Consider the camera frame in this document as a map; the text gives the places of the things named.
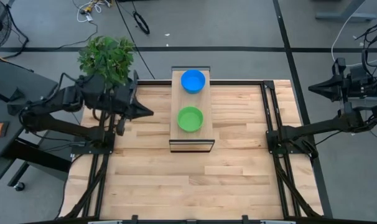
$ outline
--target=chair wheel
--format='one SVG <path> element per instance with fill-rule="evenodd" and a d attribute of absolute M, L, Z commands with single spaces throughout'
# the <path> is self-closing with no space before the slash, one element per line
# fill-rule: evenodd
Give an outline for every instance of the chair wheel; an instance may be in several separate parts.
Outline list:
<path fill-rule="evenodd" d="M 16 191 L 22 191 L 24 190 L 26 187 L 26 185 L 23 183 L 23 182 L 18 182 L 15 186 L 14 186 L 14 189 Z"/>

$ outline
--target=blue bowl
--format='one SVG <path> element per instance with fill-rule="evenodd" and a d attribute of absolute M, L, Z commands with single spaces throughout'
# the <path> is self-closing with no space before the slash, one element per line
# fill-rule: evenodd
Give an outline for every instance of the blue bowl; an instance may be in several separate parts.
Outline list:
<path fill-rule="evenodd" d="M 195 94 L 205 86 L 205 75 L 198 70 L 187 70 L 180 81 L 187 93 Z"/>

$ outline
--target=white cable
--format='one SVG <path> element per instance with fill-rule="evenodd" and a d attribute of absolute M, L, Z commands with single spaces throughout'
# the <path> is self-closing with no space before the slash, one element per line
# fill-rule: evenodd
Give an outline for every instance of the white cable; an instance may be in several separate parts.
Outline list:
<path fill-rule="evenodd" d="M 332 46 L 331 46 L 331 56 L 332 56 L 332 60 L 333 60 L 333 62 L 335 62 L 335 57 L 333 56 L 333 46 L 335 46 L 335 44 L 337 43 L 337 40 L 339 39 L 339 36 L 340 36 L 340 34 L 342 33 L 343 28 L 345 28 L 346 24 L 349 22 L 349 20 L 351 19 L 351 17 L 357 12 L 357 10 L 358 10 L 359 8 L 362 7 L 362 5 L 364 5 L 364 3 L 365 3 L 365 1 L 363 2 L 363 4 L 361 4 L 361 5 L 360 5 L 360 6 L 354 11 L 354 13 L 352 13 L 352 14 L 349 16 L 349 18 L 346 20 L 346 22 L 343 24 L 342 28 L 340 29 L 340 31 L 339 31 L 339 33 L 338 33 L 338 35 L 337 35 L 337 38 L 336 38 L 335 41 L 333 42 L 333 44 L 332 44 Z M 356 64 L 353 64 L 353 65 L 346 65 L 346 67 L 353 67 L 353 66 L 357 66 L 357 65 L 362 65 L 362 63 L 356 63 Z"/>
<path fill-rule="evenodd" d="M 84 21 L 80 21 L 80 20 L 79 20 L 79 14 L 80 14 L 80 12 L 81 12 L 81 9 L 82 9 L 84 6 L 87 6 L 87 5 L 91 4 L 93 1 L 95 1 L 95 0 L 91 0 L 90 2 L 88 2 L 88 3 L 86 3 L 86 4 L 83 4 L 82 6 L 79 7 L 78 12 L 77 12 L 77 21 L 78 21 L 78 22 L 88 22 L 88 21 L 89 21 L 88 19 L 85 19 Z M 102 3 L 102 2 L 100 2 L 100 1 L 97 1 L 97 2 L 95 3 L 94 8 L 96 9 L 96 11 L 97 11 L 98 13 L 101 13 L 101 7 L 100 7 L 100 5 L 104 5 L 104 4 L 105 4 L 105 3 Z"/>

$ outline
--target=green plant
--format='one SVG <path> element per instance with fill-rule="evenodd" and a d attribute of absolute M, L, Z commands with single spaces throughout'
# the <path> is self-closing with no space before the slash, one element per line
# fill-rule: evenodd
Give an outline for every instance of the green plant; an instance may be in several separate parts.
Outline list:
<path fill-rule="evenodd" d="M 125 84 L 133 62 L 133 43 L 123 37 L 96 37 L 79 51 L 80 70 L 87 75 L 102 75 L 107 86 Z"/>

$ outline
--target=wooden board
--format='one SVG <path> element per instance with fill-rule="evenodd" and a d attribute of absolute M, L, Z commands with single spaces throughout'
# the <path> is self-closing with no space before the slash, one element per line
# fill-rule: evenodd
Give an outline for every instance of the wooden board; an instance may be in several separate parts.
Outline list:
<path fill-rule="evenodd" d="M 275 84 L 282 122 L 300 125 L 290 81 L 276 80 Z M 139 215 L 139 219 L 148 220 L 238 220 L 244 214 L 250 219 L 282 218 L 258 86 L 211 86 L 216 139 L 211 153 L 169 152 L 171 87 L 140 86 L 137 98 L 154 111 L 154 116 L 127 123 L 125 135 L 116 138 L 107 170 L 102 219 Z M 90 111 L 85 110 L 82 124 L 96 124 Z M 322 213 L 309 158 L 302 154 L 290 158 L 298 191 Z M 87 155 L 72 165 L 61 215 L 68 213 L 85 191 L 90 162 Z M 286 195 L 293 215 L 288 191 Z"/>
<path fill-rule="evenodd" d="M 209 70 L 201 70 L 205 76 L 205 86 L 197 94 L 187 93 L 180 79 L 185 71 L 172 72 L 172 100 L 170 102 L 170 138 L 171 139 L 213 139 L 212 133 L 212 108 L 210 93 Z M 186 106 L 195 106 L 202 111 L 203 124 L 200 130 L 194 133 L 187 133 L 179 128 L 177 115 Z"/>

